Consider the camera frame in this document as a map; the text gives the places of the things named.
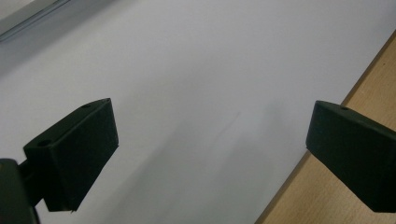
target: whiteboard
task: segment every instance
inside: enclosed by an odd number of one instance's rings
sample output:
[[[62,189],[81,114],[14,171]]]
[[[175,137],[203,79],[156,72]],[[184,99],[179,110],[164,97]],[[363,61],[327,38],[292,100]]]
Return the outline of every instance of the whiteboard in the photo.
[[[110,97],[120,147],[42,223],[254,223],[395,21],[391,0],[71,1],[0,44],[0,155]]]

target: white surface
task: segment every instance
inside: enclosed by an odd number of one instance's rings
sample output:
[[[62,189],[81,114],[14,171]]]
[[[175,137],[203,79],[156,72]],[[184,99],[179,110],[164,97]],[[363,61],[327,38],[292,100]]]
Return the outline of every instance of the white surface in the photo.
[[[0,45],[1,156],[111,97],[119,149],[43,223],[254,223],[395,21],[392,0],[72,1]]]
[[[54,2],[56,0],[1,0],[0,35]]]

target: wooden surface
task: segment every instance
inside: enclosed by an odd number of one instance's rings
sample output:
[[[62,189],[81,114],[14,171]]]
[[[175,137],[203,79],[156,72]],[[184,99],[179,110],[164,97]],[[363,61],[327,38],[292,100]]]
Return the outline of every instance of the wooden surface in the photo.
[[[396,130],[396,33],[343,105]],[[396,223],[363,204],[308,151],[256,221],[263,223]]]

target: wooden table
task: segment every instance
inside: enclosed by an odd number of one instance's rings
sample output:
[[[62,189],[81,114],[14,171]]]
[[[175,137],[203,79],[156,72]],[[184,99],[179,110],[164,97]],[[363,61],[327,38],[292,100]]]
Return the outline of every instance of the wooden table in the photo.
[[[396,32],[342,105],[396,130]],[[256,223],[396,223],[396,214],[372,212],[307,151]]]

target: brown wood edge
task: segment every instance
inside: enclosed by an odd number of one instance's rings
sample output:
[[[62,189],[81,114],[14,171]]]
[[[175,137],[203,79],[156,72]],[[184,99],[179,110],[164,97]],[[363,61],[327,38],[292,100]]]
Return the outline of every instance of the brown wood edge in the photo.
[[[311,152],[308,150],[305,152],[301,160],[298,162],[296,167],[294,167],[294,170],[291,172],[289,177],[286,179],[285,183],[283,183],[282,187],[277,191],[276,195],[274,198],[271,200],[271,202],[267,205],[267,207],[264,209],[262,214],[259,216],[259,218],[256,220],[255,224],[262,224],[264,220],[268,217],[268,215],[271,214],[271,212],[274,210],[277,202],[279,202],[279,199],[282,197],[283,193],[286,191],[286,189],[289,187],[291,182],[294,180],[294,177],[297,176],[297,174],[300,173],[301,169],[305,165],[305,162],[308,160],[308,158],[312,156]]]
[[[347,105],[350,101],[350,99],[353,97],[355,92],[358,90],[359,86],[363,81],[368,77],[368,75],[371,73],[373,70],[375,64],[378,62],[378,60],[381,58],[381,56],[384,54],[385,50],[387,47],[390,45],[390,43],[396,38],[396,31],[393,32],[393,34],[390,36],[390,38],[387,40],[385,45],[382,47],[382,49],[375,55],[374,59],[372,62],[369,64],[369,66],[366,68],[366,70],[363,72],[359,80],[356,82],[356,84],[353,86],[349,94],[346,96],[344,101],[341,103],[341,105]],[[276,193],[274,198],[269,202],[267,207],[264,209],[262,214],[259,216],[259,218],[256,220],[255,224],[262,224],[264,220],[271,214],[271,212],[274,210],[277,202],[279,202],[279,199],[282,197],[283,193],[286,191],[286,189],[289,187],[291,182],[294,180],[295,176],[300,173],[301,169],[304,167],[305,162],[308,160],[308,158],[312,156],[312,154],[307,150],[299,163],[296,165],[294,170],[291,172],[289,177],[286,179],[285,183],[283,183],[282,187],[280,187],[279,191]]]
[[[382,49],[375,55],[373,58],[372,62],[369,64],[369,66],[366,68],[366,70],[363,72],[359,80],[356,82],[356,84],[353,86],[352,90],[347,94],[346,98],[344,99],[343,103],[341,105],[347,105],[350,101],[350,99],[353,97],[355,92],[358,90],[359,86],[363,81],[368,77],[368,75],[372,72],[374,66],[378,62],[378,60],[381,58],[381,56],[384,54],[385,50],[388,48],[390,43],[396,38],[396,31],[393,31],[393,34],[390,36],[390,38],[387,40],[385,45],[382,47]]]

